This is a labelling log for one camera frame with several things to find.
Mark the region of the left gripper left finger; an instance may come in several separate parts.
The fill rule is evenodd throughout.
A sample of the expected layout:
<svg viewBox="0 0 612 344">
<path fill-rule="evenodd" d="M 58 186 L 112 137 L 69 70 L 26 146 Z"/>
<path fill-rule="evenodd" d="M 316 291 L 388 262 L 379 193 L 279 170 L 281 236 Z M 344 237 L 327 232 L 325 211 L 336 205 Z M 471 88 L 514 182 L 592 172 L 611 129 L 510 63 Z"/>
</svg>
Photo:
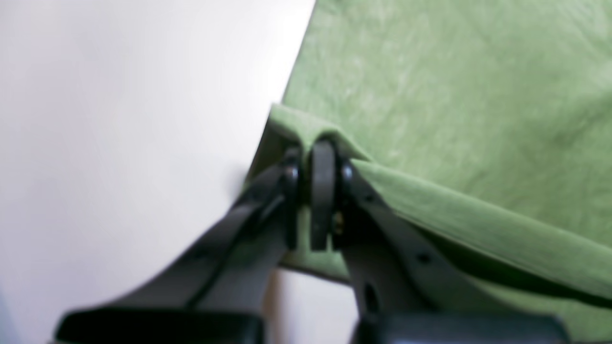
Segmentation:
<svg viewBox="0 0 612 344">
<path fill-rule="evenodd" d="M 263 344 L 269 276 L 297 246 L 301 151 L 285 150 L 225 216 L 159 275 L 67 313 L 57 344 Z"/>
</svg>

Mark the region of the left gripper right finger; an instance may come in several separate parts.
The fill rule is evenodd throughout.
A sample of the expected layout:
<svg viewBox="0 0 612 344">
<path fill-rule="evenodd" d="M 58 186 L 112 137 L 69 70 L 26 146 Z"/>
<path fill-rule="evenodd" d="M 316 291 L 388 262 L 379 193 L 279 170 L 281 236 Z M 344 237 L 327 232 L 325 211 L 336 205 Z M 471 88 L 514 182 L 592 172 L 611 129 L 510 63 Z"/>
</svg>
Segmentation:
<svg viewBox="0 0 612 344">
<path fill-rule="evenodd" d="M 492 298 L 400 219 L 331 140 L 310 153 L 310 245 L 341 253 L 352 344 L 568 344 L 563 324 Z"/>
</svg>

